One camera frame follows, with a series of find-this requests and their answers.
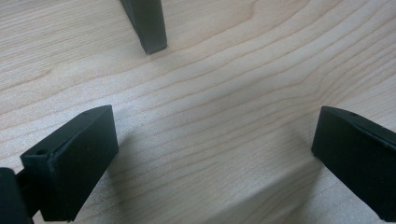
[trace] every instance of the tabletop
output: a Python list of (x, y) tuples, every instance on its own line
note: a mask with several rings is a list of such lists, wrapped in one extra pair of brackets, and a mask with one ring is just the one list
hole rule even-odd
[[(120, 153), (76, 223), (381, 223), (310, 151), (323, 105), (396, 131), (396, 1), (0, 1), (0, 164), (113, 105)], [(35, 223), (43, 223), (40, 214)]]

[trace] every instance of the black object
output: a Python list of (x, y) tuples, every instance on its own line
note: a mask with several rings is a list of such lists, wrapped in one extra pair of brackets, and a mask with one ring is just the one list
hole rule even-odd
[(16, 178), (0, 170), (0, 223), (74, 220), (118, 150), (111, 105), (79, 114), (21, 155)]
[(161, 0), (120, 0), (147, 54), (167, 46)]
[(396, 221), (396, 133), (323, 106), (312, 152), (381, 219)]

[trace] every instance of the wood grain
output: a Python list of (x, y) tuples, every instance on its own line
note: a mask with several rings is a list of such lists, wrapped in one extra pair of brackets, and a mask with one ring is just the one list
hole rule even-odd
[[(313, 158), (322, 105), (396, 131), (396, 2), (0, 1), (0, 164), (112, 104), (120, 154), (76, 223), (381, 223)], [(36, 223), (42, 223), (39, 214)]]

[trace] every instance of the wooden surface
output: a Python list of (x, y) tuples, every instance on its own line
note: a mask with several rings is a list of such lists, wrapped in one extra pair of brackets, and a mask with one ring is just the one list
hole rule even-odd
[[(322, 105), (396, 131), (396, 1), (0, 2), (0, 164), (113, 105), (120, 154), (76, 223), (380, 223), (313, 158)], [(42, 223), (39, 214), (36, 223)]]

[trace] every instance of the light wood table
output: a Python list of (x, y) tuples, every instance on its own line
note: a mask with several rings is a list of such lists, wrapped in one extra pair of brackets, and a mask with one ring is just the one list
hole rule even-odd
[[(0, 2), (0, 164), (113, 105), (120, 154), (76, 223), (381, 223), (311, 152), (322, 105), (396, 131), (396, 1)], [(36, 223), (42, 223), (39, 214)]]

